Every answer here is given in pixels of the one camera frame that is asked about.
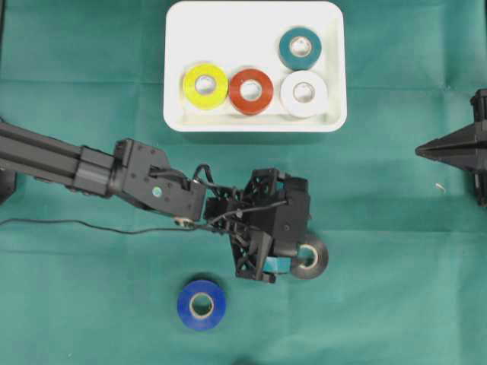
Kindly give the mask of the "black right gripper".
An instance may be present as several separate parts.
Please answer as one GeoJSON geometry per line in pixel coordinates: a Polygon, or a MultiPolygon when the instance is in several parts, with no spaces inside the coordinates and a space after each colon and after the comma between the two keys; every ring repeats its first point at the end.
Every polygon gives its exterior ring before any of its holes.
{"type": "Polygon", "coordinates": [[[471,98],[474,123],[456,130],[441,138],[436,138],[415,149],[415,154],[427,160],[443,163],[464,172],[474,174],[474,189],[479,206],[486,207],[486,89],[479,89],[471,98]],[[476,159],[470,155],[428,154],[431,151],[473,148],[479,158],[476,172],[476,159]]]}

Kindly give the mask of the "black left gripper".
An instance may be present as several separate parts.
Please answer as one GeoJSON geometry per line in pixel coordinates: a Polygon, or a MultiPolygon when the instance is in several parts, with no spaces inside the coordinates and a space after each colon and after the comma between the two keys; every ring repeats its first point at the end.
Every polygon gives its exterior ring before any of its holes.
{"type": "Polygon", "coordinates": [[[277,169],[254,170],[244,189],[212,187],[203,217],[230,237],[237,277],[273,284],[275,274],[291,271],[292,189],[291,175],[277,169]]]}

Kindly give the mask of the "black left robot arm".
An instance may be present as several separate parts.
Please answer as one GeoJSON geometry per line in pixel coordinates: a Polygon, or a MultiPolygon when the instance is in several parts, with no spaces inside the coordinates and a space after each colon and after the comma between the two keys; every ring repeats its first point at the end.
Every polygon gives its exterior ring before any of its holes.
{"type": "Polygon", "coordinates": [[[116,196],[136,208],[172,217],[178,230],[207,230],[229,236],[235,274],[274,283],[265,260],[280,243],[279,213],[294,203],[291,176],[276,169],[253,171],[244,189],[222,186],[209,165],[188,177],[174,169],[161,149],[131,138],[107,154],[1,123],[1,200],[19,173],[72,192],[116,196]]]}

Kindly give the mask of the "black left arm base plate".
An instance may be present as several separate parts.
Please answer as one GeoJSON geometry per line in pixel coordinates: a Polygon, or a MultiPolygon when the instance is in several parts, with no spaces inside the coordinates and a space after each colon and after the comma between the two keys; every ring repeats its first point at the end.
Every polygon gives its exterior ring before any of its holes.
{"type": "Polygon", "coordinates": [[[0,205],[4,204],[16,191],[17,173],[13,170],[0,170],[0,205]]]}

